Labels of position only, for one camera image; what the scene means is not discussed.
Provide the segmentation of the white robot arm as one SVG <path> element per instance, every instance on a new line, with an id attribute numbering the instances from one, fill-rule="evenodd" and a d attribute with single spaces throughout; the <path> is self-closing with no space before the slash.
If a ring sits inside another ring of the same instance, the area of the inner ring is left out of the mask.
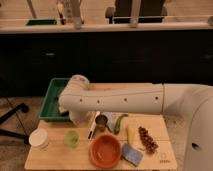
<path id="1" fill-rule="evenodd" d="M 187 124 L 183 171 L 213 171 L 213 86 L 125 84 L 94 90 L 85 76 L 74 75 L 60 93 L 59 104 L 73 122 L 90 111 L 179 114 Z"/>

